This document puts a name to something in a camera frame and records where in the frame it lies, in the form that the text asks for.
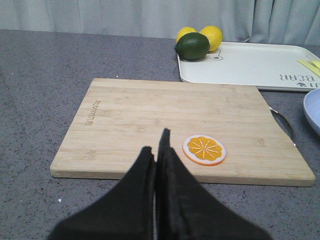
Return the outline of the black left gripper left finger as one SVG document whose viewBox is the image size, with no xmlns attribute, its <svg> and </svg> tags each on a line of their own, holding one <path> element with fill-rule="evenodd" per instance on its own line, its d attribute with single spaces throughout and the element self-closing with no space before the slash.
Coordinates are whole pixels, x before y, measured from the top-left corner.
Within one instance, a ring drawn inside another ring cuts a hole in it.
<svg viewBox="0 0 320 240">
<path fill-rule="evenodd" d="M 60 221 L 49 240 L 151 240 L 156 163 L 141 149 L 122 180 L 98 201 Z"/>
</svg>

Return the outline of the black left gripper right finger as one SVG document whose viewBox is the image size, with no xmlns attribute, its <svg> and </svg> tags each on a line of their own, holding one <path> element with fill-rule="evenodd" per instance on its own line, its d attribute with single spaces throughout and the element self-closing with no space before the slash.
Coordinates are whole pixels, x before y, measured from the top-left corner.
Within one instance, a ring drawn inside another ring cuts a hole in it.
<svg viewBox="0 0 320 240">
<path fill-rule="evenodd" d="M 155 178 L 159 240 L 270 240 L 271 235 L 224 206 L 207 192 L 170 146 L 164 129 Z"/>
</svg>

